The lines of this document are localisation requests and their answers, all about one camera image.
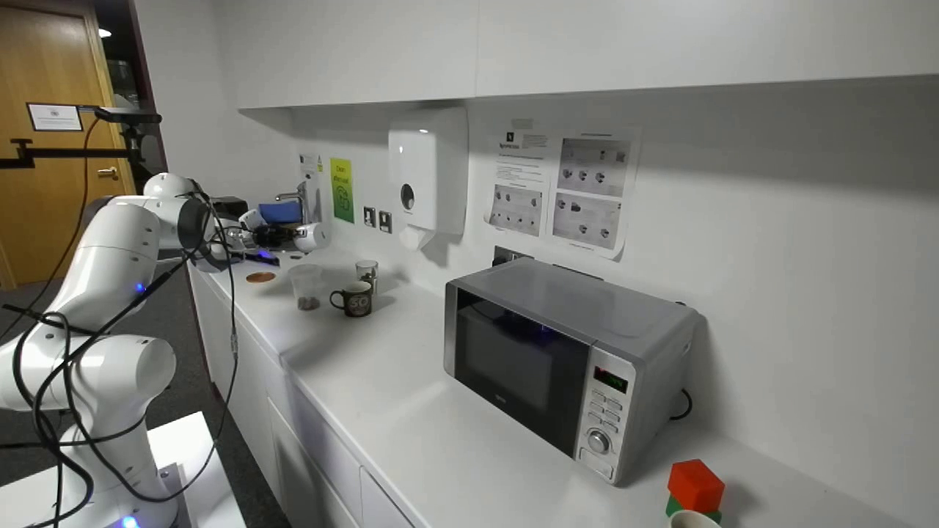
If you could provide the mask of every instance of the wooden door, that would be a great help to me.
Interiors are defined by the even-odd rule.
[[[36,147],[84,142],[92,112],[80,112],[77,132],[36,132],[29,103],[112,103],[97,16],[89,6],[0,0],[0,159],[15,156],[9,138],[33,138]],[[121,128],[97,122],[89,147],[124,147]],[[0,170],[0,247],[11,276],[0,286],[46,280],[84,204],[128,191],[131,172],[121,159],[36,159],[29,170]]]

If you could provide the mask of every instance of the microwave door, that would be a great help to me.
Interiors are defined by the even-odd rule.
[[[590,346],[491,302],[464,305],[457,315],[455,374],[571,453]]]

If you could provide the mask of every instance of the silver microwave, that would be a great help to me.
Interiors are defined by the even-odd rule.
[[[624,484],[678,403],[699,314],[516,258],[447,283],[442,367],[461,384]]]

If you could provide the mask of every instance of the wall-mounted soap dispenser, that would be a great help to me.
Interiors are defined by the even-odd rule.
[[[388,128],[388,172],[395,186],[400,236],[420,249],[435,233],[461,233],[467,217],[467,107],[426,107]]]

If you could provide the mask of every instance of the microwave control panel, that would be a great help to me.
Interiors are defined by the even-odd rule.
[[[634,377],[637,368],[629,361],[590,349],[574,461],[611,484],[621,469]]]

